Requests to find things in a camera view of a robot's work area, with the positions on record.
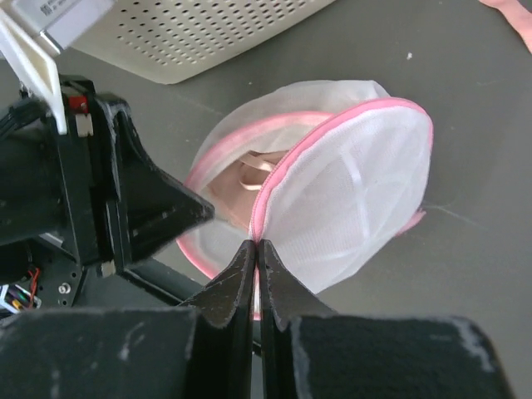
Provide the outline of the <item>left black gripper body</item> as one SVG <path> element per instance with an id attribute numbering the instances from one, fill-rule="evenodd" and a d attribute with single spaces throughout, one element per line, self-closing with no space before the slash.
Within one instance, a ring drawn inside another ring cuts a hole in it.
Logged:
<path id="1" fill-rule="evenodd" d="M 66 134 L 28 90 L 1 112 L 1 314 L 69 306 L 89 269 L 123 274 L 117 139 L 93 82 L 61 76 Z"/>

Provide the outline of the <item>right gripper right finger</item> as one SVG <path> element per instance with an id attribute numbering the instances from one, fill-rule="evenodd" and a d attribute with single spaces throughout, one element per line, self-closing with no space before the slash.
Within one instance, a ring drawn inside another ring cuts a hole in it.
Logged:
<path id="1" fill-rule="evenodd" d="M 458 317 L 341 315 L 258 246 L 267 398 L 511 398 L 490 339 Z"/>

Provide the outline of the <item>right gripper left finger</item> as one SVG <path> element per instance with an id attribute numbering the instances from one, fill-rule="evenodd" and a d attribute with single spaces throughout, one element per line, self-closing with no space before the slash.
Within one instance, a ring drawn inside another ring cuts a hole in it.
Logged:
<path id="1" fill-rule="evenodd" d="M 180 306 L 50 309 L 1 328 L 4 398 L 247 398 L 255 246 Z"/>

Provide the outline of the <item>pink bra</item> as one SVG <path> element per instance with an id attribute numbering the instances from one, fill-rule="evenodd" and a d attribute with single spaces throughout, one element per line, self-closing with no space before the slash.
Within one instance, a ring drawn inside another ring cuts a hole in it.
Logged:
<path id="1" fill-rule="evenodd" d="M 264 181 L 286 154 L 287 151 L 249 151 L 208 183 L 206 190 L 221 218 L 247 231 Z"/>

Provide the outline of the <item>white pink-trimmed mesh laundry bag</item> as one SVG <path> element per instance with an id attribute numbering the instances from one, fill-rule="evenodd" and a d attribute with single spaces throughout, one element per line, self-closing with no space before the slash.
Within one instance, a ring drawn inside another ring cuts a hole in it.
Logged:
<path id="1" fill-rule="evenodd" d="M 353 276 L 422 218 L 433 123 L 375 81 L 301 81 L 243 104 L 205 138 L 186 186 L 206 186 L 249 151 L 287 151 L 259 191 L 247 231 L 217 213 L 177 244 L 206 277 L 246 239 L 266 239 L 309 291 Z"/>

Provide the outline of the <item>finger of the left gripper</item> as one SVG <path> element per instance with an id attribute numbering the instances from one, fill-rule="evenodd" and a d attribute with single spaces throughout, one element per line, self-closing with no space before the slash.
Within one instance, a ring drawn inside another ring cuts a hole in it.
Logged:
<path id="1" fill-rule="evenodd" d="M 149 157 L 125 100 L 96 99 L 91 113 L 111 264 L 122 274 L 211 221 L 214 206 Z"/>

